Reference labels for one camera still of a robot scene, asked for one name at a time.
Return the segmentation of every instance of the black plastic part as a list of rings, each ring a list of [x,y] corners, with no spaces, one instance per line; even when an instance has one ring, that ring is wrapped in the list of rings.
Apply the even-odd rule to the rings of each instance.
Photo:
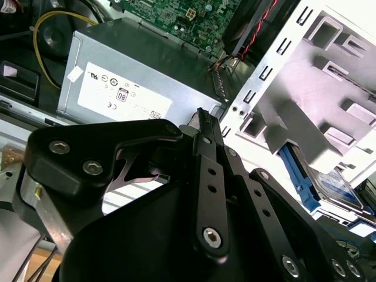
[[[228,54],[237,56],[243,53],[256,31],[258,22],[272,3],[273,1],[266,0],[243,0],[241,2],[222,37]],[[268,17],[263,21],[256,41],[249,49],[247,60],[253,65],[257,65],[265,55],[298,3],[299,0],[278,0],[275,4]]]
[[[0,64],[0,89],[25,103],[39,106],[40,74],[3,61]]]
[[[68,247],[60,281],[251,281],[256,238],[243,214],[227,203],[229,255],[208,264],[192,249],[190,199],[185,184],[167,184],[89,225]]]
[[[150,142],[176,142],[182,138],[181,131],[163,119],[50,127],[30,135],[24,163],[29,175],[45,187],[80,204],[96,203],[113,179],[120,149],[135,144],[147,147]],[[49,144],[54,140],[69,144],[70,152],[53,153]],[[99,162],[103,172],[97,176],[84,172],[83,164],[88,160]]]
[[[267,173],[269,179],[262,177]],[[366,281],[360,266],[346,251],[330,237],[330,235],[287,193],[286,190],[265,170],[255,169],[250,178],[264,187],[282,227],[288,234],[289,241],[299,245],[300,252],[307,270],[316,281]],[[333,267],[337,261],[345,271],[341,277]],[[361,277],[353,275],[347,267],[352,262],[359,270]]]

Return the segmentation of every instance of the small white label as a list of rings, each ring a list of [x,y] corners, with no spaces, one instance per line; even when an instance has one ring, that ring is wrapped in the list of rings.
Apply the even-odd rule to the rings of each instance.
[[[3,14],[14,14],[17,11],[17,6],[12,0],[4,0],[4,4],[0,9]]]
[[[16,78],[17,70],[11,66],[4,66],[4,71],[2,73],[6,78]]]
[[[75,66],[66,78],[75,83],[81,74],[83,74],[83,70],[79,66]]]
[[[172,101],[92,63],[86,66],[78,104],[113,120],[162,119]]]

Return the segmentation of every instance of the green circuit board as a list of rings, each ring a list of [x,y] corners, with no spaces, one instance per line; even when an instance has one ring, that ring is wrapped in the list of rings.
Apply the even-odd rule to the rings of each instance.
[[[119,5],[155,27],[219,58],[223,51],[221,37],[239,3],[240,0],[121,0]]]

